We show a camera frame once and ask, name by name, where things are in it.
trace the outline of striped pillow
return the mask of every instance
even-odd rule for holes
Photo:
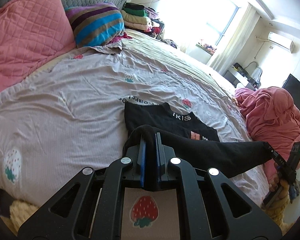
[[[115,36],[124,34],[122,14],[113,3],[65,9],[77,47],[104,46]]]

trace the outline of quilted pink bedspread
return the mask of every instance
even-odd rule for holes
[[[74,48],[61,0],[11,0],[0,9],[0,92]]]
[[[293,143],[300,141],[300,111],[291,95],[283,88],[270,87],[257,91],[240,88],[235,96],[251,138],[268,142],[287,160]],[[264,169],[270,181],[276,173],[274,161],[265,163]]]

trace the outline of air conditioner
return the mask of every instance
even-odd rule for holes
[[[295,47],[295,44],[292,40],[289,40],[288,38],[273,32],[269,33],[268,40],[276,43],[276,45],[279,45],[281,48],[286,49],[291,53],[293,52]]]

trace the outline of black television screen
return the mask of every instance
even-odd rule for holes
[[[300,110],[300,81],[290,74],[282,87],[290,93],[294,104]]]

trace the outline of pink pillow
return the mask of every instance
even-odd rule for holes
[[[11,0],[0,8],[0,92],[74,48],[61,0]]]

